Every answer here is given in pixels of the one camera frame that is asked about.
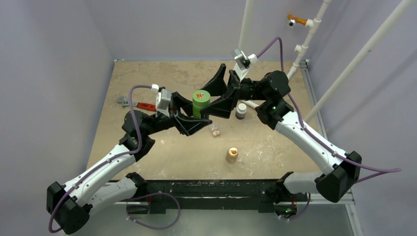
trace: small jar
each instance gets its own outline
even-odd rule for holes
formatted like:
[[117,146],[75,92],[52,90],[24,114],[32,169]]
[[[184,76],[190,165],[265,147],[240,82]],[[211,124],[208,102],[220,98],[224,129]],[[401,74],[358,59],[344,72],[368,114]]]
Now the small jar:
[[247,106],[246,106],[246,104],[240,103],[236,107],[236,118],[238,118],[238,119],[245,118],[246,112],[247,112]]
[[219,136],[220,135],[220,127],[217,123],[213,123],[211,124],[208,129],[210,130],[211,134],[213,135],[213,137]]
[[231,147],[227,150],[226,161],[230,164],[235,163],[238,158],[238,149],[236,147]]

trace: orange pipe fitting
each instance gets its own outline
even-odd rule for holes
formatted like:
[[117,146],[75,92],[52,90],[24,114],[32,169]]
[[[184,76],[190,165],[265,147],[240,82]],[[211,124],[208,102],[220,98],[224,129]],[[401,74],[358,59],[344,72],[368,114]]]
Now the orange pipe fitting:
[[299,24],[307,24],[307,19],[301,19],[295,16],[292,16],[291,14],[288,15],[288,20],[295,20]]

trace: wrench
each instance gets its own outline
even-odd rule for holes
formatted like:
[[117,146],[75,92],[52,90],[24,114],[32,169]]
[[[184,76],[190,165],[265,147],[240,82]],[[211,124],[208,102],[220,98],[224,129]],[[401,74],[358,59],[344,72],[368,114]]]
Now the wrench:
[[[129,100],[125,96],[120,96],[116,99],[117,103],[120,103],[123,107],[129,106]],[[156,112],[155,105],[150,103],[144,103],[144,102],[134,102],[134,107],[141,108],[147,111]]]

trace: metal frame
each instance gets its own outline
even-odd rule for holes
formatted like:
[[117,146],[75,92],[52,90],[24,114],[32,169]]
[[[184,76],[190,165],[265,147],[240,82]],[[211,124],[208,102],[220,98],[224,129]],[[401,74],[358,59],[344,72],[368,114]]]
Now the metal frame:
[[[305,60],[302,60],[302,61],[300,61],[299,64],[300,64],[301,74],[302,74],[302,77],[304,79],[304,83],[305,83],[306,90],[307,90],[307,93],[308,93],[308,97],[310,99],[311,107],[314,107],[317,103],[317,99],[316,99],[316,95],[314,93],[313,85],[311,83],[310,74],[308,73],[308,63]],[[315,115],[315,119],[316,119],[317,126],[319,128],[318,132],[325,139],[328,139],[327,134],[326,134],[326,129],[324,127],[322,115],[320,114],[320,112],[318,112]],[[342,202],[342,200],[340,200],[340,202],[338,202],[338,203],[343,203],[346,206],[346,212],[348,214],[349,221],[351,223],[353,234],[355,236],[363,236],[363,230],[362,230],[362,226],[360,225],[359,218],[357,216],[356,207],[355,207],[355,200],[353,198],[352,190],[350,190],[350,192],[346,193],[346,195],[342,199],[344,200],[345,197],[347,197],[348,199],[350,198],[351,201],[350,202],[349,201],[347,201],[347,202],[343,201]],[[314,204],[316,202],[316,200],[313,199],[313,195],[312,195],[311,199],[313,200],[311,202],[311,204]]]
[[[278,205],[288,205],[291,202],[280,202]],[[318,193],[312,193],[310,198],[310,204],[344,204],[344,205],[354,205],[354,199],[351,192],[347,192],[340,201],[332,203],[326,200],[322,195]]]

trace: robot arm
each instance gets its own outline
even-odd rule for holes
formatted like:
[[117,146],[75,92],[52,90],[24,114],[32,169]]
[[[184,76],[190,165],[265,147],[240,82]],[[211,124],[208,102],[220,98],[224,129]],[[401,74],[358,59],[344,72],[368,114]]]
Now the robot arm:
[[[177,92],[171,93],[164,88],[156,91],[156,114],[149,116],[135,110],[140,139],[129,112],[122,126],[126,134],[105,157],[65,184],[54,182],[48,187],[47,211],[66,234],[78,231],[91,215],[115,202],[147,194],[146,181],[136,173],[128,174],[116,183],[108,184],[108,181],[149,152],[155,143],[150,134],[175,127],[180,134],[189,136],[212,123],[209,119],[191,117],[192,102]],[[138,140],[142,140],[138,153],[114,158],[115,155],[137,150]]]
[[[263,100],[264,103],[255,109],[260,121],[294,142],[320,168],[319,173],[296,174],[289,172],[285,174],[278,181],[281,186],[280,191],[287,192],[288,195],[299,192],[320,193],[327,200],[338,202],[356,183],[360,168],[337,158],[336,154],[344,155],[345,158],[359,164],[362,161],[361,156],[355,151],[347,154],[345,150],[324,139],[306,122],[303,122],[305,127],[301,126],[298,113],[283,99],[291,91],[284,72],[270,72],[260,81],[241,78],[239,74],[246,74],[250,61],[253,61],[253,59],[249,60],[250,57],[246,58],[243,53],[240,57],[235,57],[237,62],[239,60],[249,62],[241,63],[244,65],[243,69],[237,63],[235,67],[241,70],[238,72],[230,70],[227,84],[223,80],[226,66],[224,64],[220,66],[216,76],[202,88],[214,96],[220,96],[220,98],[201,109],[200,113],[229,118],[238,100]],[[320,143],[313,140],[304,131],[305,128],[321,142],[331,147],[334,153],[329,152]]]

